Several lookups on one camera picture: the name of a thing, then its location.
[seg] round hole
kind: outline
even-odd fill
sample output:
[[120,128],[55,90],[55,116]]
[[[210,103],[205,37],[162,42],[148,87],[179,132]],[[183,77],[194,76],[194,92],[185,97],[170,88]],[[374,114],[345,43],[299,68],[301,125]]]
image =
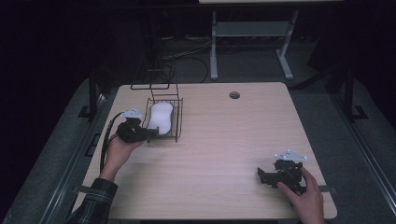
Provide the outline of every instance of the round hole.
[[237,92],[237,91],[230,92],[230,97],[232,99],[238,99],[240,96],[241,96],[241,94],[239,94],[239,92]]

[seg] dark sleeve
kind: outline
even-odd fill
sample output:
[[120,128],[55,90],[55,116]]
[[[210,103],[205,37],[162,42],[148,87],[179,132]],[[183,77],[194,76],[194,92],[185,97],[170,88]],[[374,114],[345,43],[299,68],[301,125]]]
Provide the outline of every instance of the dark sleeve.
[[70,215],[66,223],[105,224],[118,186],[111,181],[96,178],[81,206]]

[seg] plaid sleeve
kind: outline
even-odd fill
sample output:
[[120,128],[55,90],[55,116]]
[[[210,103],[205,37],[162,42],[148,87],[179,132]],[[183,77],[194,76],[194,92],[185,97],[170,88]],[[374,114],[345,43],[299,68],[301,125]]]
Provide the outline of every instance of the plaid sleeve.
[[118,186],[111,181],[96,178],[81,206],[66,223],[105,224]]

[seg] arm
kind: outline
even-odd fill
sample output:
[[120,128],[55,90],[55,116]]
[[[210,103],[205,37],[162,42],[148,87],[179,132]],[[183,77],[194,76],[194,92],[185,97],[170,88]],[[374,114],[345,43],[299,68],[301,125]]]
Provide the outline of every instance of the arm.
[[142,144],[124,143],[116,135],[111,136],[101,174],[93,181],[81,206],[70,215],[67,223],[107,223],[108,212],[118,188],[114,183],[117,172],[128,161],[132,151]]
[[299,196],[280,182],[277,183],[277,186],[288,196],[297,216],[304,224],[323,224],[323,195],[317,180],[304,167],[302,172],[306,182],[304,194]]

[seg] hand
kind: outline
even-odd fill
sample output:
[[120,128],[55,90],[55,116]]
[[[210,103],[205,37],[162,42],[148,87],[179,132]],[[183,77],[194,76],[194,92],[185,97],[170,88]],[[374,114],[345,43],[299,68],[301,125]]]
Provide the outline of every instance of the hand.
[[105,166],[99,178],[114,182],[121,166],[128,161],[131,153],[143,143],[144,141],[125,143],[116,134],[113,134],[109,139]]
[[281,182],[277,183],[277,186],[288,196],[297,216],[304,224],[323,224],[323,195],[317,180],[304,167],[301,170],[306,183],[305,193],[299,196]]

